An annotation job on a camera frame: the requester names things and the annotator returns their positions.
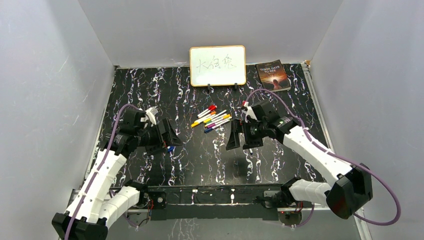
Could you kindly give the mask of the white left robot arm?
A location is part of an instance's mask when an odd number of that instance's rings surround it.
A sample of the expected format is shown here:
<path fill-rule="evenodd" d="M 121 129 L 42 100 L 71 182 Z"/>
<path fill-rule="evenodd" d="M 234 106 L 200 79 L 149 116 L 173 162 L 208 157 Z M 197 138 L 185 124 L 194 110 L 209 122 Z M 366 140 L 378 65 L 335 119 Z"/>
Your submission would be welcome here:
<path fill-rule="evenodd" d="M 156 107 L 142 110 L 131 104 L 118 111 L 86 181 L 65 212 L 52 218 L 61 240 L 104 240 L 113 223 L 129 209 L 146 209 L 150 220 L 154 209 L 166 207 L 166 193 L 152 190 L 146 183 L 129 180 L 122 188 L 111 190 L 119 170 L 138 148 L 153 156 L 183 144 L 169 119 L 157 121 L 157 113 Z"/>

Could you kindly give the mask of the dark paperback book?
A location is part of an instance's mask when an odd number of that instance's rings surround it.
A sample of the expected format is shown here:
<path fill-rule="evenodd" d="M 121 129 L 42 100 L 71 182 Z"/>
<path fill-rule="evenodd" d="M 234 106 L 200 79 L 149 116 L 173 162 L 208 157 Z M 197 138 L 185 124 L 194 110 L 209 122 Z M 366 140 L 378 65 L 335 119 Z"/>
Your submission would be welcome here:
<path fill-rule="evenodd" d="M 279 59 L 271 62 L 257 63 L 255 68 L 264 89 L 272 92 L 280 92 L 288 91 L 291 88 L 288 75 Z"/>

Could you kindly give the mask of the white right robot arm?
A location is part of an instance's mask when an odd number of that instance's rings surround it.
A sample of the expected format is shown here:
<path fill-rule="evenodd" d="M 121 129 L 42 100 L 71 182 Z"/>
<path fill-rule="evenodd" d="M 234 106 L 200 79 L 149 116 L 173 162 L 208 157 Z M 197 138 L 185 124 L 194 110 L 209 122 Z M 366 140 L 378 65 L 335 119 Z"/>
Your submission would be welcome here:
<path fill-rule="evenodd" d="M 364 164 L 354 165 L 331 156 L 331 151 L 308 133 L 301 121 L 281 115 L 267 100 L 255 105 L 243 101 L 243 119 L 231 120 L 226 150 L 251 150 L 264 145 L 264 139 L 275 140 L 299 155 L 322 181 L 293 177 L 264 202 L 279 201 L 288 207 L 310 202 L 328 207 L 341 219 L 348 219 L 373 199 L 372 177 Z"/>

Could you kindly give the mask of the aluminium frame rail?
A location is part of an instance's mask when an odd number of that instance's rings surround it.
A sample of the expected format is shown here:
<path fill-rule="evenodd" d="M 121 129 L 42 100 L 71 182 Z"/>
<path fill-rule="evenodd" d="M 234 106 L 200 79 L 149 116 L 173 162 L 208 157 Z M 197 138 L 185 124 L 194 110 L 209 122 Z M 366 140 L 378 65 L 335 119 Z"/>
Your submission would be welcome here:
<path fill-rule="evenodd" d="M 110 198 L 116 197 L 118 194 L 128 195 L 129 198 L 126 204 L 129 208 L 153 208 L 154 200 L 148 193 L 149 187 L 145 184 L 130 181 L 122 188 L 111 188 L 106 190 L 105 193 Z M 319 182 L 307 182 L 306 187 L 300 186 L 299 182 L 282 185 L 279 193 L 281 194 L 281 200 L 287 205 L 310 202 L 323 207 L 327 206 L 342 219 L 349 218 L 372 198 L 368 194 L 360 196 L 350 188 L 345 190 L 338 185 L 330 188 L 328 184 Z"/>

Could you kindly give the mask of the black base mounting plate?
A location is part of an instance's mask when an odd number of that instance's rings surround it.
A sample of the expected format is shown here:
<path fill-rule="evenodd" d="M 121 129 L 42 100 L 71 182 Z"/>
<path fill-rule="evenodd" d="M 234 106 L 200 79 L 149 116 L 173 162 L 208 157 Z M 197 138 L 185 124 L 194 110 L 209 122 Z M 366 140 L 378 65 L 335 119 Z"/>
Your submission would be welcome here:
<path fill-rule="evenodd" d="M 150 186 L 154 221 L 174 219 L 262 219 L 296 225 L 310 203 L 286 204 L 274 184 Z"/>

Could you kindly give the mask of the small whiteboard with writing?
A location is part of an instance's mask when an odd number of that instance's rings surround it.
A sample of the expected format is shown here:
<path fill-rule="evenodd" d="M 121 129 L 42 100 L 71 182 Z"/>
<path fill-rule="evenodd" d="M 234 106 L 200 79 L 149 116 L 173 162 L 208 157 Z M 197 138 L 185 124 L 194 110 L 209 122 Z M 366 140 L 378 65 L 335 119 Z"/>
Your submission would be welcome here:
<path fill-rule="evenodd" d="M 193 87 L 242 86 L 247 82 L 243 45 L 196 46 L 189 50 Z"/>

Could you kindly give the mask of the yellow cap marker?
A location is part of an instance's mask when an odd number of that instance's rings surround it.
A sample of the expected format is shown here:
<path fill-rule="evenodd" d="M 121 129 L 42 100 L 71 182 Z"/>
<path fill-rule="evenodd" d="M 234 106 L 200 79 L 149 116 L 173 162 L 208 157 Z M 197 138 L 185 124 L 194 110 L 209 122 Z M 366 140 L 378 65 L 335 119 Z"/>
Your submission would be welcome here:
<path fill-rule="evenodd" d="M 198 126 L 199 124 L 204 124 L 203 122 L 197 122 L 197 120 L 194 122 L 194 123 L 192 123 L 191 124 L 191 128 L 194 128 L 194 127 L 196 127 L 196 126 Z"/>

